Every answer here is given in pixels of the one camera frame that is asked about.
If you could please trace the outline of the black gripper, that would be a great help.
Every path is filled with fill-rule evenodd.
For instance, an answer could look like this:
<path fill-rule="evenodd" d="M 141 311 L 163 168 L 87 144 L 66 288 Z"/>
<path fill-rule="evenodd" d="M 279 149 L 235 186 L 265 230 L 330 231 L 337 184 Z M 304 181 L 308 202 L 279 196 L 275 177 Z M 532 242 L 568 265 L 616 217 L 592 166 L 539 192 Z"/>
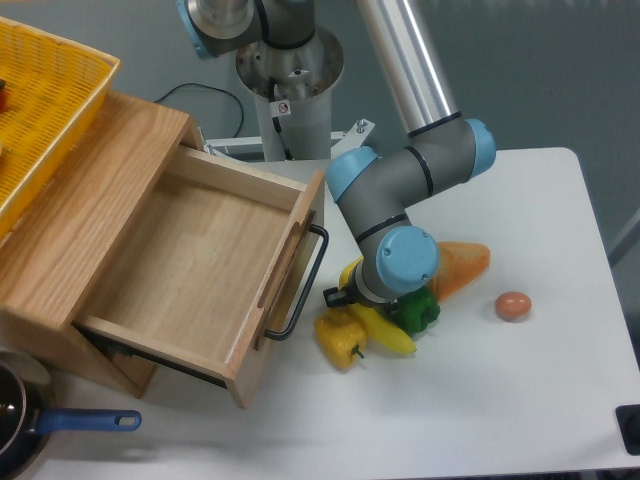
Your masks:
<path fill-rule="evenodd" d="M 345 277 L 345 282 L 342 286 L 332 287 L 323 291 L 326 306 L 337 308 L 359 304 L 387 314 L 397 312 L 399 307 L 397 299 L 372 300 L 361 291 L 357 284 L 357 270 L 357 267 L 349 270 L 349 274 Z"/>

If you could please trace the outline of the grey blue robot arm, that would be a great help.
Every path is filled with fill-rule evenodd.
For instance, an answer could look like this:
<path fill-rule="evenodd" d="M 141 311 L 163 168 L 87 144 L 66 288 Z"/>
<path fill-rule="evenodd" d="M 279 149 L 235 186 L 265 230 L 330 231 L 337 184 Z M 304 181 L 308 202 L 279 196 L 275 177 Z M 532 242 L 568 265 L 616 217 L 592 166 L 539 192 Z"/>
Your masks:
<path fill-rule="evenodd" d="M 433 237 L 407 209 L 486 172 L 496 158 L 485 124 L 457 108 L 427 28 L 410 1 L 362 1 L 359 11 L 390 87 L 407 145 L 388 158 L 373 149 L 331 152 L 330 95 L 344 70 L 337 39 L 311 1 L 181 1 L 196 53 L 234 53 L 255 99 L 268 161 L 326 158 L 326 184 L 361 252 L 326 304 L 377 307 L 417 291 L 436 273 Z"/>

